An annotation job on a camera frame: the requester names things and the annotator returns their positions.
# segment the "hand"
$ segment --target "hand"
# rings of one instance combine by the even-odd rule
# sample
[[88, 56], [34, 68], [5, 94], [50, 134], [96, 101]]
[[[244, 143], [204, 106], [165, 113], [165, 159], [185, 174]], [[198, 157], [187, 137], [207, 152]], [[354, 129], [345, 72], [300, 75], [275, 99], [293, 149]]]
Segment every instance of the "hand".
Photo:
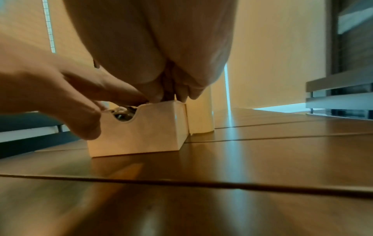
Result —
[[151, 102], [196, 99], [228, 60], [237, 0], [64, 3], [92, 56]]
[[139, 105], [132, 86], [51, 52], [0, 35], [0, 113], [40, 111], [64, 122], [83, 139], [100, 133], [98, 101]]

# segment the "wooden table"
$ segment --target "wooden table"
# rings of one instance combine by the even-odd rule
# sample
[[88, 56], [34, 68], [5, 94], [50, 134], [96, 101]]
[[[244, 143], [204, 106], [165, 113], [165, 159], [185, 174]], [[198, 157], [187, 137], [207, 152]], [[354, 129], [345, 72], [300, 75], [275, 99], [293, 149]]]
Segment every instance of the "wooden table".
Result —
[[0, 235], [373, 235], [373, 194], [339, 195], [373, 189], [373, 122], [215, 118], [179, 152], [91, 159], [77, 141], [0, 160]]

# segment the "white box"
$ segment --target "white box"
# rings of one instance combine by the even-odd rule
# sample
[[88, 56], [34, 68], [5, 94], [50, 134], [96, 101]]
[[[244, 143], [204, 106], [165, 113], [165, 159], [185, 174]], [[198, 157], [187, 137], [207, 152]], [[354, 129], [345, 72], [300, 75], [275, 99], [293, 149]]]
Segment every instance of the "white box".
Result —
[[188, 135], [185, 104], [144, 104], [129, 121], [120, 121], [110, 111], [104, 111], [101, 135], [88, 141], [88, 150], [91, 157], [177, 151]]

